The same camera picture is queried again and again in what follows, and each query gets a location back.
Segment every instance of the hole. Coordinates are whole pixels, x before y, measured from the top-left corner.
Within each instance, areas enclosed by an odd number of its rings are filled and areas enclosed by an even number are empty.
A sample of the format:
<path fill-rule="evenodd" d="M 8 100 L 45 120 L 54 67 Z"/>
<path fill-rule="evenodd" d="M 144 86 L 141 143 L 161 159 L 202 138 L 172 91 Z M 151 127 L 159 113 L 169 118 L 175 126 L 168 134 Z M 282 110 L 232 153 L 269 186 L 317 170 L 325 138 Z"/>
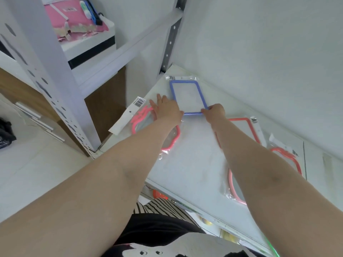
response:
<path fill-rule="evenodd" d="M 0 34 L 0 35 L 1 35 L 1 37 L 4 39 L 4 41 L 6 42 L 6 44 L 7 44 L 7 45 L 8 45 L 8 46 L 18 55 L 18 57 L 20 57 L 20 59 L 24 62 L 24 64 L 28 66 L 28 64 L 27 64 L 26 61 L 24 60 L 23 56 L 19 53 L 19 51 L 17 51 L 17 50 L 15 49 L 15 47 L 13 47 L 13 46 L 11 45 L 11 43 L 8 42 L 8 40 L 5 38 L 4 35 L 2 35 L 2 34 Z"/>
<path fill-rule="evenodd" d="M 45 84 L 48 85 L 48 82 L 44 78 L 42 78 L 42 80 L 44 81 Z"/>
<path fill-rule="evenodd" d="M 56 110 L 57 110 L 60 114 L 62 114 L 62 116 L 63 116 L 64 118 L 66 118 L 66 116 L 62 113 L 61 110 L 59 110 L 57 107 L 55 107 L 55 108 L 56 108 Z"/>
<path fill-rule="evenodd" d="M 42 87 L 40 83 L 38 83 L 37 81 L 36 81 L 36 83 L 37 83 L 37 85 L 40 87 L 40 89 L 43 90 L 43 91 L 45 92 L 45 94 L 47 94 L 47 96 L 49 96 L 50 98 L 52 98 L 51 95 L 48 93 L 48 91 L 46 91 L 45 88 Z"/>
<path fill-rule="evenodd" d="M 71 127 L 70 125 L 68 125 L 70 129 L 72 129 L 74 131 L 74 133 L 76 133 L 75 129 L 73 127 Z"/>
<path fill-rule="evenodd" d="M 35 75 L 30 70 L 28 70 L 28 72 L 31 74 L 32 77 L 35 77 Z"/>
<path fill-rule="evenodd" d="M 10 31 L 10 33 L 12 33 L 12 35 L 14 35 L 16 37 L 17 35 L 15 35 L 14 31 L 12 30 L 12 28 L 7 23 L 5 23 L 5 25 L 6 25 L 7 29 Z"/>

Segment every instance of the orange object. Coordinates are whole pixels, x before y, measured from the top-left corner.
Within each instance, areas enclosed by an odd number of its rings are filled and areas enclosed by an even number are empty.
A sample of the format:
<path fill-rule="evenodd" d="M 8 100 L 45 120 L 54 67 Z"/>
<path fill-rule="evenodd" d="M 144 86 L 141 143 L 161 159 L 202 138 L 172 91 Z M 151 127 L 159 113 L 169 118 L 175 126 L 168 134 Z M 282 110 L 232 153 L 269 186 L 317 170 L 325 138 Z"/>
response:
<path fill-rule="evenodd" d="M 167 196 L 165 196 L 164 194 L 161 194 L 160 192 L 158 192 L 157 190 L 153 190 L 152 191 L 152 196 L 154 198 L 164 198 L 164 199 L 168 199 Z"/>

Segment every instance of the metal shelving unit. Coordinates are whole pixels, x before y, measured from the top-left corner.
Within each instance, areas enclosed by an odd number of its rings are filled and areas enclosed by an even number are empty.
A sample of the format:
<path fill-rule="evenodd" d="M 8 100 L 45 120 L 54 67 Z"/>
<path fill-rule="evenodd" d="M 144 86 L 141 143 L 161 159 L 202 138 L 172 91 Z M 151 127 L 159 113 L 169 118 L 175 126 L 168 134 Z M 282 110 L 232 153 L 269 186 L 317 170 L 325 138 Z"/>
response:
<path fill-rule="evenodd" d="M 176 37 L 186 0 L 129 40 L 71 70 L 41 0 L 0 0 L 0 38 L 90 155 L 101 145 L 84 99 L 169 28 Z M 171 52 L 172 45 L 167 47 Z"/>

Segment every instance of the perforated metal post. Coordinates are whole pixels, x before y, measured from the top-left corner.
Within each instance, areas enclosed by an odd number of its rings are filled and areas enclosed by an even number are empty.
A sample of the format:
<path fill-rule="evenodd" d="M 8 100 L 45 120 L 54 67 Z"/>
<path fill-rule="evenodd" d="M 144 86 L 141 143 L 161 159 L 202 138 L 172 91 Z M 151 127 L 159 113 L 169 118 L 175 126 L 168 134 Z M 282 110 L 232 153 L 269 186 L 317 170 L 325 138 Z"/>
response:
<path fill-rule="evenodd" d="M 0 0 L 0 38 L 86 151 L 96 151 L 100 139 L 41 0 Z"/>

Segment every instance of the finger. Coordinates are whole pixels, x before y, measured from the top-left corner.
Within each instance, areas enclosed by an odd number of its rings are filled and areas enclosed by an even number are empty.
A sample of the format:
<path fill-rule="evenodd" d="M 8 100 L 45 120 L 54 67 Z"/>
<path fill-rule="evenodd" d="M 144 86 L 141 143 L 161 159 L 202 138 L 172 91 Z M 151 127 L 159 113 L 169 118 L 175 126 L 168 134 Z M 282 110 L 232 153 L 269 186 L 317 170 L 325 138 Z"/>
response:
<path fill-rule="evenodd" d="M 157 106 L 160 106 L 162 103 L 162 98 L 160 94 L 157 94 Z"/>
<path fill-rule="evenodd" d="M 168 97 L 166 97 L 165 95 L 162 97 L 162 102 L 167 102 L 169 101 Z"/>
<path fill-rule="evenodd" d="M 151 99 L 149 100 L 149 102 L 150 102 L 152 109 L 154 109 L 154 111 L 156 111 L 157 110 L 157 104 L 155 104 L 155 102 Z"/>

